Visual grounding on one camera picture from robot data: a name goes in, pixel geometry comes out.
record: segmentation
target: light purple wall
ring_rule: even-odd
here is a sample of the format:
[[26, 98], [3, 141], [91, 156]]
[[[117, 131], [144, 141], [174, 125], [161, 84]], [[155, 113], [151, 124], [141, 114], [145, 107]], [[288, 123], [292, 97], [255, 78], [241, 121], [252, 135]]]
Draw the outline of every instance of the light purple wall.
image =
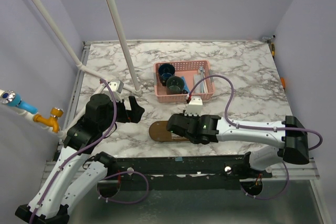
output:
[[[291, 108], [324, 137], [313, 155], [336, 222], [336, 0], [293, 0], [276, 35], [276, 65], [287, 80]], [[316, 142], [311, 136], [310, 145]]]
[[[115, 0], [127, 39], [259, 39], [292, 0]], [[105, 0], [62, 0], [82, 40], [118, 39]]]
[[[80, 37], [60, 0], [42, 1], [80, 53]], [[48, 116], [53, 106], [67, 108], [76, 72], [28, 0], [0, 0], [1, 89], [17, 91]], [[56, 138], [0, 105], [0, 223], [22, 223], [15, 210], [38, 192], [44, 164], [56, 146]]]

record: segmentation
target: blue object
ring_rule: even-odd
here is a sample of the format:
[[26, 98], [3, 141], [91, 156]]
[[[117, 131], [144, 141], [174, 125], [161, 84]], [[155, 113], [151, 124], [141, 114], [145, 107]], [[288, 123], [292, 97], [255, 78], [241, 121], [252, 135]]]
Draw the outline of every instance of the blue object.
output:
[[159, 74], [159, 80], [162, 86], [166, 86], [167, 80], [175, 75], [175, 68], [173, 65], [165, 63], [159, 67], [157, 73]]
[[185, 81], [184, 76], [181, 76], [181, 79], [184, 81], [184, 90], [186, 90], [188, 93], [190, 93], [190, 90], [189, 90], [189, 88], [187, 86], [187, 82]]
[[[8, 92], [3, 93], [2, 98], [6, 99], [8, 97], [9, 97]], [[26, 103], [25, 101], [21, 100], [21, 96], [18, 93], [15, 93], [14, 99], [11, 102], [6, 103], [6, 105], [9, 106], [9, 107], [17, 107], [19, 109], [28, 111], [31, 114], [36, 114], [37, 111], [38, 111], [36, 107], [34, 107], [34, 106]]]

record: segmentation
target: white pole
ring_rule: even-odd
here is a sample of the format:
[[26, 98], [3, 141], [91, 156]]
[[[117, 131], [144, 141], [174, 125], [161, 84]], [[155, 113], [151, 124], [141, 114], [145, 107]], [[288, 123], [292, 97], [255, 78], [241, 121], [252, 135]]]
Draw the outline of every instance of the white pole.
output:
[[[53, 32], [56, 34], [56, 36], [58, 37], [59, 41], [62, 43], [62, 45], [64, 46], [64, 48], [68, 51], [68, 53], [70, 54], [70, 56], [72, 57], [72, 59], [74, 60], [77, 68], [79, 70], [82, 70], [86, 73], [89, 73], [93, 76], [99, 77], [99, 78], [103, 78], [107, 81], [111, 81], [112, 78], [109, 76], [106, 76], [104, 74], [101, 74], [95, 70], [89, 69], [87, 66], [83, 65], [83, 63], [78, 59], [77, 55], [75, 54], [74, 50], [72, 49], [72, 47], [69, 45], [68, 41], [66, 40], [66, 38], [64, 37], [64, 35], [62, 34], [62, 32], [60, 31], [60, 29], [58, 28], [58, 26], [56, 25], [55, 21], [52, 19], [51, 15], [48, 13], [48, 11], [46, 10], [46, 8], [44, 7], [44, 5], [42, 4], [41, 0], [32, 0], [33, 3], [35, 4], [35, 6], [37, 7], [37, 9], [40, 11], [40, 13], [42, 14], [43, 18], [46, 20], [46, 22], [49, 24], [49, 26], [51, 27], [51, 29], [53, 30]], [[134, 88], [129, 86], [129, 85], [124, 85], [124, 89], [131, 91], [132, 93], [135, 94], [139, 94], [138, 92], [135, 92]]]
[[116, 2], [114, 0], [106, 0], [108, 6], [109, 6], [109, 10], [111, 13], [111, 17], [115, 26], [115, 30], [117, 31], [118, 37], [119, 37], [119, 41], [120, 41], [120, 45], [122, 48], [122, 51], [124, 53], [125, 56], [125, 60], [126, 63], [128, 65], [128, 68], [130, 70], [130, 74], [134, 83], [134, 87], [135, 87], [135, 93], [140, 94], [141, 90], [140, 90], [140, 84], [137, 78], [137, 74], [135, 73], [135, 69], [134, 69], [134, 65], [132, 62], [132, 58], [131, 58], [131, 54], [130, 51], [128, 49], [128, 45], [127, 45], [127, 41], [125, 38], [125, 34], [124, 34], [124, 30], [122, 28], [121, 25], [121, 20], [118, 14], [118, 10], [117, 10], [117, 6], [116, 6]]

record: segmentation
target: marble countertop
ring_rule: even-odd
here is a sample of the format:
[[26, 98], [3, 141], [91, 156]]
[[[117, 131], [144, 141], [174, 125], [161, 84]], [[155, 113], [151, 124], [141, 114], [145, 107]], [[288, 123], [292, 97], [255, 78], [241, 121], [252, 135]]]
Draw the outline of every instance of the marble countertop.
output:
[[[291, 110], [268, 45], [259, 41], [213, 42], [146, 42], [129, 43], [135, 71], [143, 94], [137, 98], [145, 108], [138, 124], [118, 124], [118, 130], [103, 140], [93, 154], [101, 151], [115, 157], [171, 157], [244, 154], [258, 150], [261, 144], [247, 142], [159, 143], [149, 137], [149, 126], [168, 120], [171, 113], [185, 109], [181, 103], [159, 103], [154, 94], [153, 64], [162, 61], [206, 59], [213, 73], [228, 77], [235, 96], [229, 117], [244, 121], [270, 122], [283, 120]], [[129, 85], [133, 85], [121, 47], [117, 43], [91, 44], [87, 66]], [[215, 78], [215, 94], [205, 101], [202, 114], [223, 115], [230, 96], [228, 83]], [[85, 74], [80, 91], [79, 111], [97, 88], [99, 80]], [[128, 91], [123, 90], [126, 98]]]

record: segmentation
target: wooden board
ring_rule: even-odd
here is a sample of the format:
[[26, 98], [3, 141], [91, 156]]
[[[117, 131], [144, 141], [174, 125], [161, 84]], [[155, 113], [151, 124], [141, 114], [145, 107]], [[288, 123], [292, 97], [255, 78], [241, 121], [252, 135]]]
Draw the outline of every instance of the wooden board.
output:
[[167, 131], [168, 121], [156, 121], [149, 127], [149, 136], [157, 142], [184, 142], [189, 139], [175, 135]]

